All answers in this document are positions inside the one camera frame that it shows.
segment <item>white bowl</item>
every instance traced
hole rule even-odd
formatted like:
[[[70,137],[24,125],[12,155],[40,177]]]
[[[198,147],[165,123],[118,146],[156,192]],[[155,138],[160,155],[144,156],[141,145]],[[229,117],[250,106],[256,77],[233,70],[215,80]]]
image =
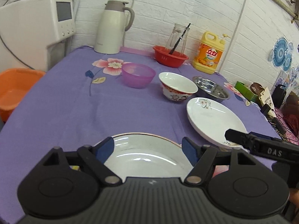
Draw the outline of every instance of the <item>white bowl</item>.
[[[171,101],[182,101],[196,93],[198,87],[190,79],[172,72],[159,74],[163,94]]]
[[[225,139],[225,132],[233,129],[247,133],[242,121],[224,105],[206,98],[193,98],[187,103],[187,115],[193,128],[207,141],[227,149],[242,148]]]
[[[123,181],[127,177],[185,177],[193,168],[179,144],[149,133],[113,136],[114,151],[104,163]]]

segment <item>red bowl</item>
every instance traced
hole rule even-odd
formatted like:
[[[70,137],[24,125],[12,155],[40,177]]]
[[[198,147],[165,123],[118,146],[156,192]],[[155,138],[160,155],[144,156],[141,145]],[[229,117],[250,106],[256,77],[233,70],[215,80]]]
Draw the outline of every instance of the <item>red bowl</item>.
[[[177,51],[174,51],[173,54],[170,55],[170,49],[166,49],[163,46],[155,45],[153,49],[155,50],[156,61],[165,66],[178,68],[185,60],[189,59],[188,56]]]

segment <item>bottle handle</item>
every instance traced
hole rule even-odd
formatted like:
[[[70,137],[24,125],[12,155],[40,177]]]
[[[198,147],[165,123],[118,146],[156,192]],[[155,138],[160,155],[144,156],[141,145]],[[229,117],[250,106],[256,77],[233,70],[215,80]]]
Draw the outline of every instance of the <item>bottle handle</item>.
[[[213,34],[213,33],[211,33],[211,32],[206,32],[205,35],[204,35],[205,40],[211,40],[211,39],[209,39],[209,38],[207,37],[208,35],[211,35],[211,36],[214,37],[214,38],[212,39],[213,41],[216,41],[216,40],[218,39],[218,36],[217,36],[216,34]]]
[[[130,14],[131,14],[130,21],[129,21],[128,25],[125,27],[125,31],[128,31],[130,29],[130,27],[132,26],[132,24],[133,24],[135,13],[134,13],[133,9],[130,8],[130,7],[124,7],[123,10],[124,11],[125,10],[129,11]]]

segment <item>orange plastic basin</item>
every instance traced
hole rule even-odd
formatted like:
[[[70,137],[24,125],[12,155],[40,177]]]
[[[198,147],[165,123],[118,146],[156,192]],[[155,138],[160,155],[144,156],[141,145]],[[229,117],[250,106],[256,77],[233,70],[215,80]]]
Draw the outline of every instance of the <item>orange plastic basin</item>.
[[[23,68],[12,68],[0,73],[0,116],[4,122],[45,74],[43,71]]]

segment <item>gray screen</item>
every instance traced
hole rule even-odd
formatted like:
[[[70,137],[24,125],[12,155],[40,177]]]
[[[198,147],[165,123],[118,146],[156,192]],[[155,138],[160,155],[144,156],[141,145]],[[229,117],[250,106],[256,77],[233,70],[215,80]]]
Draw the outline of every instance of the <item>gray screen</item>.
[[[56,2],[58,21],[72,18],[70,2]]]

